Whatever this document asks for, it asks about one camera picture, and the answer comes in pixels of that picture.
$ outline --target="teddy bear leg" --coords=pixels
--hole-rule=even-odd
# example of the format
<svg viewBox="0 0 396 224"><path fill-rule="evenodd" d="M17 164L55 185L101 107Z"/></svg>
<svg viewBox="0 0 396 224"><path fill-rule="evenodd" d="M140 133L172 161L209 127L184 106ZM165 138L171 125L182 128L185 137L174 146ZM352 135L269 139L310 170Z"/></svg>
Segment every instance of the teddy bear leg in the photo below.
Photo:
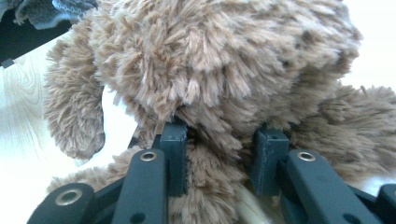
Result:
<svg viewBox="0 0 396 224"><path fill-rule="evenodd" d="M188 192L169 202L170 223L233 223L237 192L247 177L236 161L220 158L205 143L189 140Z"/></svg>
<svg viewBox="0 0 396 224"><path fill-rule="evenodd" d="M89 159L105 142L101 98L103 86L88 47L89 24L75 25L57 42L49 59L57 62L46 75L45 117L56 145L72 158Z"/></svg>
<svg viewBox="0 0 396 224"><path fill-rule="evenodd" d="M347 181L396 168L396 95L339 86L319 113L290 131L295 148L314 149Z"/></svg>

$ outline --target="fluffy brown fur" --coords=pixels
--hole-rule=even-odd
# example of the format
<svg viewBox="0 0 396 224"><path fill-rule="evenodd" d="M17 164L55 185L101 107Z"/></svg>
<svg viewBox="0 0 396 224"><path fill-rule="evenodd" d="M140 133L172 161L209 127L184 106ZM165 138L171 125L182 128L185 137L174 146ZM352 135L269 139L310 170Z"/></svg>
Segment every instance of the fluffy brown fur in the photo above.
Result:
<svg viewBox="0 0 396 224"><path fill-rule="evenodd" d="M292 148L319 151L346 180L395 167L394 92L337 81L360 39L336 0L101 1L49 55L49 128L67 155L89 158L104 143L104 85L135 115L142 148L158 123L184 119L189 190L170 199L170 221L232 223L247 178L242 158L263 123ZM132 154L52 187L102 188L125 174Z"/></svg>

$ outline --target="black object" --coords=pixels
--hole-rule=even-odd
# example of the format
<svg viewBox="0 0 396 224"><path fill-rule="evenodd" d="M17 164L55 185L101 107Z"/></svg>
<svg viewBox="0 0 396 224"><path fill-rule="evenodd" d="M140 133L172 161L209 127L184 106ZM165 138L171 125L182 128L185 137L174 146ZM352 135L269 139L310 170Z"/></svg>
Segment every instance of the black object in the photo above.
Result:
<svg viewBox="0 0 396 224"><path fill-rule="evenodd" d="M169 172L168 195L180 196L187 190L187 124L176 118L163 128L160 149L165 153L167 171Z"/></svg>
<svg viewBox="0 0 396 224"><path fill-rule="evenodd" d="M253 138L254 161L247 172L257 195L277 195L275 180L278 161L285 160L289 152L289 139L282 132L260 128Z"/></svg>
<svg viewBox="0 0 396 224"><path fill-rule="evenodd" d="M140 151L132 158L112 223L166 223L166 196L164 153Z"/></svg>
<svg viewBox="0 0 396 224"><path fill-rule="evenodd" d="M282 134L265 127L257 131L256 160L248 169L257 194L274 196L281 190L286 223L396 223L396 185L383 186L377 198L348 187L317 152L285 150L275 141L286 142Z"/></svg>
<svg viewBox="0 0 396 224"><path fill-rule="evenodd" d="M186 144L186 123L166 123L152 149L133 156L124 178L96 193L85 184L56 189L28 224L167 223L167 196L182 195L187 187Z"/></svg>
<svg viewBox="0 0 396 224"><path fill-rule="evenodd" d="M15 24L14 14L14 10L7 11L0 22L0 63L19 58L66 33L71 27L69 21L62 21L55 28L37 30L29 21L24 25Z"/></svg>
<svg viewBox="0 0 396 224"><path fill-rule="evenodd" d="M5 61L3 61L3 62L1 63L1 65L2 65L4 68L10 67L12 64L14 64L14 61L12 61L12 59L7 59L7 60L5 60Z"/></svg>
<svg viewBox="0 0 396 224"><path fill-rule="evenodd" d="M152 146L161 150L136 153L123 179L96 193L84 184L56 189L28 223L167 223L167 187L186 190L180 188L186 186L186 174L174 174L170 167L186 171L180 165L186 165L187 126L176 120L165 127ZM383 186L378 197L348 187L317 152L288 152L289 140L279 131L263 127L254 143L256 160L248 168L252 185L262 195L281 191L286 223L396 223L396 185Z"/></svg>

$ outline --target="brown plush toy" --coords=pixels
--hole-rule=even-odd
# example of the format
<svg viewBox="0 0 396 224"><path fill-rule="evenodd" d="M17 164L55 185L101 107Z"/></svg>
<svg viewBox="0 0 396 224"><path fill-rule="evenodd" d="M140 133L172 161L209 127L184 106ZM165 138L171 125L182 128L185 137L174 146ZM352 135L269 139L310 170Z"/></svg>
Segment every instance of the brown plush toy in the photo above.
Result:
<svg viewBox="0 0 396 224"><path fill-rule="evenodd" d="M140 148L175 116L189 126L188 192L170 223L233 223L252 135L266 123L290 148L317 150L345 180L396 167L396 96L338 79L361 34L338 0L102 0L50 53L45 102L57 145L90 158L105 142L101 96L127 104ZM96 190L125 175L135 150L108 169L56 179Z"/></svg>

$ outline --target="gray fabric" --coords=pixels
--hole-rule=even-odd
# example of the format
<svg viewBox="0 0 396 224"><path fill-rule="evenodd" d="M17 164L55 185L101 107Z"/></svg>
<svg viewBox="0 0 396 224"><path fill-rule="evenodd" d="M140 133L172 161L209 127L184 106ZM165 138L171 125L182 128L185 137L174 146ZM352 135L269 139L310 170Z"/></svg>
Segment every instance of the gray fabric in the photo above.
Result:
<svg viewBox="0 0 396 224"><path fill-rule="evenodd" d="M41 30L55 27L60 21L78 20L97 4L95 0L0 0L0 19L14 7L17 24L29 20L37 30Z"/></svg>

